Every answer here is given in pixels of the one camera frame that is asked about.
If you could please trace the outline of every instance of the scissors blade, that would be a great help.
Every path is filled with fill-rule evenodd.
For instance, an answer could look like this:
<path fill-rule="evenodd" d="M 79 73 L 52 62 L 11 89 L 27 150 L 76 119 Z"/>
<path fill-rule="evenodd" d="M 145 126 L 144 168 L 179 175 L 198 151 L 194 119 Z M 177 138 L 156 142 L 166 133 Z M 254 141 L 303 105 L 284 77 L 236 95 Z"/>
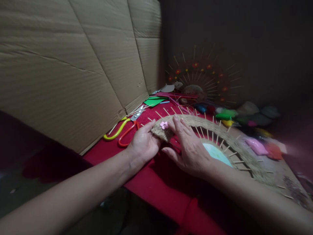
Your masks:
<path fill-rule="evenodd" d="M 137 118 L 140 116 L 140 114 L 142 114 L 142 112 L 143 112 L 143 105 L 140 107 L 140 109 L 138 110 L 138 113 L 136 113 L 135 115 L 133 115 L 130 119 L 132 120 L 132 121 L 135 121 L 135 120 L 137 120 Z"/>

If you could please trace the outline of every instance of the pink flower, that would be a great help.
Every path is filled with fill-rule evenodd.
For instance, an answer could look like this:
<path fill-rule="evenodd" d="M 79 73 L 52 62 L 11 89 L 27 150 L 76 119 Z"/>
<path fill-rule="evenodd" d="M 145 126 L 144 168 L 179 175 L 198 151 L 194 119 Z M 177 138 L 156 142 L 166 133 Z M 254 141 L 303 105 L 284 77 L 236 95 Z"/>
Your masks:
<path fill-rule="evenodd" d="M 160 126 L 162 127 L 163 130 L 168 129 L 169 125 L 167 124 L 167 122 L 161 122 Z"/>

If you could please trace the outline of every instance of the hand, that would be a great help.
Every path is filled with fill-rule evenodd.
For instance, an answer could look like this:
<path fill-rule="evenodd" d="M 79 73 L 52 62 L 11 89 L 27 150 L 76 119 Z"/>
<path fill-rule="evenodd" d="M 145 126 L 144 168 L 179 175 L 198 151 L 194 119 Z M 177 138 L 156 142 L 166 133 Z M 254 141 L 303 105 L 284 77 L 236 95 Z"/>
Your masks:
<path fill-rule="evenodd" d="M 153 119 L 141 127 L 127 147 L 130 163 L 137 170 L 140 170 L 159 151 L 161 140 L 150 132 L 155 123 L 156 120 Z"/>
<path fill-rule="evenodd" d="M 163 148 L 165 152 L 183 171 L 199 178 L 205 177 L 206 169 L 212 161 L 212 157 L 203 146 L 200 139 L 195 135 L 183 119 L 180 121 L 174 115 L 173 123 L 169 122 L 169 128 L 178 136 L 182 146 L 180 156 L 172 148 Z"/>

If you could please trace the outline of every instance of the right hand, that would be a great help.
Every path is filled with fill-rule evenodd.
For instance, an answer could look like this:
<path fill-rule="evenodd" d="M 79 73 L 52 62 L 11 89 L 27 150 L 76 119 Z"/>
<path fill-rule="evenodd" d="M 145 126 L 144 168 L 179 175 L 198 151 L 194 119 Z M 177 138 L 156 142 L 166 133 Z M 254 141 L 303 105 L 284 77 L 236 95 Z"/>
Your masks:
<path fill-rule="evenodd" d="M 174 115 L 173 122 L 169 122 L 169 128 L 178 136 L 182 147 L 180 156 L 172 148 L 162 149 L 183 171 L 199 178 L 205 177 L 205 172 L 212 163 L 212 157 L 183 119 L 178 120 Z"/>

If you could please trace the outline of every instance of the forearm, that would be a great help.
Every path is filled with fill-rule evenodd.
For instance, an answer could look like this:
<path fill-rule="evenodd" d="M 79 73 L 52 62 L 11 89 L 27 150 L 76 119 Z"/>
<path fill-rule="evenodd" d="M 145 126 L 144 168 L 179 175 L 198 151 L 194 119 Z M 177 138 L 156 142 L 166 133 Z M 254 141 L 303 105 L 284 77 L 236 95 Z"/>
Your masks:
<path fill-rule="evenodd" d="M 8 214 L 0 220 L 0 233 L 58 234 L 99 205 L 137 171 L 124 150 Z"/>
<path fill-rule="evenodd" d="M 204 179 L 234 200 L 268 232 L 310 234 L 312 213 L 213 159 Z"/>

